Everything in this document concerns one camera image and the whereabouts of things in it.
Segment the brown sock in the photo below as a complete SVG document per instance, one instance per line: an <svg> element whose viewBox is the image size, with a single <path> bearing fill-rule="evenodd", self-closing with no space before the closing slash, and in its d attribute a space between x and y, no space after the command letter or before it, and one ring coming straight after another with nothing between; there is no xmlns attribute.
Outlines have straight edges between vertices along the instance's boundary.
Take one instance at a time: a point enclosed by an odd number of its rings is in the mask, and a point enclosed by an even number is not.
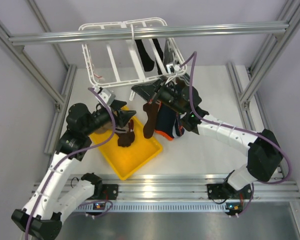
<svg viewBox="0 0 300 240"><path fill-rule="evenodd" d="M118 136L117 145L119 147L130 147L135 141L134 120L131 119L123 128L116 127L115 134Z"/></svg>
<svg viewBox="0 0 300 240"><path fill-rule="evenodd" d="M145 103L143 105L143 111L147 115L147 120L143 127L143 136L145 139L150 139L155 132L160 106L161 104L158 101L156 103Z"/></svg>

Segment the white clip drying hanger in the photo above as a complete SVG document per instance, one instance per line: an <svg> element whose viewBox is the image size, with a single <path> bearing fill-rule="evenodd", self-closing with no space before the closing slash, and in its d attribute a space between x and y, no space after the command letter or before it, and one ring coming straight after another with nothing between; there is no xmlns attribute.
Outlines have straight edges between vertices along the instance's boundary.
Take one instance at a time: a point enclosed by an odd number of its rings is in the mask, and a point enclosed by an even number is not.
<svg viewBox="0 0 300 240"><path fill-rule="evenodd" d="M177 47L181 67L178 75L168 75L163 64L166 39L172 40ZM149 72L143 68L135 39L83 43L82 53L90 84L93 87L114 88L152 82L161 76L174 80L186 74L187 66L181 66L185 60L172 37L148 38L142 39L142 42L154 61L154 68Z"/></svg>

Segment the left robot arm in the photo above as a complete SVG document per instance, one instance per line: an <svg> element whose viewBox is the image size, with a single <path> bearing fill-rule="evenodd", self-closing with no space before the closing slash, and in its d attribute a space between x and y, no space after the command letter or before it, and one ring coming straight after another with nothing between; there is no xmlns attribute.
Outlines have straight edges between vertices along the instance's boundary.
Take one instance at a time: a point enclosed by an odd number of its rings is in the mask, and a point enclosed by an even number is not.
<svg viewBox="0 0 300 240"><path fill-rule="evenodd" d="M86 173L77 185L60 196L72 171L93 148L90 135L111 124L114 129L125 127L137 113L124 110L125 101L114 100L109 106L97 104L90 112L84 103L73 104L66 117L66 131L58 141L52 162L39 187L21 209L12 213L12 221L24 232L24 238L54 240L63 223L85 200L103 194L102 178Z"/></svg>

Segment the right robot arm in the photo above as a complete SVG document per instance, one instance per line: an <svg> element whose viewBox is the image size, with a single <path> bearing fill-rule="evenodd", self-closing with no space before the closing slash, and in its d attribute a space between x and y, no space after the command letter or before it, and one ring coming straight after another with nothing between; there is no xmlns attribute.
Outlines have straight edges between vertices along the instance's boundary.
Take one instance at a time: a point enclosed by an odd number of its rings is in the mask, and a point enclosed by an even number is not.
<svg viewBox="0 0 300 240"><path fill-rule="evenodd" d="M272 131L249 131L218 120L200 108L202 99L191 84L178 90L176 84L166 84L159 78L131 89L146 102L160 102L182 115L180 120L186 131L211 137L246 156L247 163L231 172L223 185L228 198L236 198L243 187L256 181L267 183L284 158Z"/></svg>

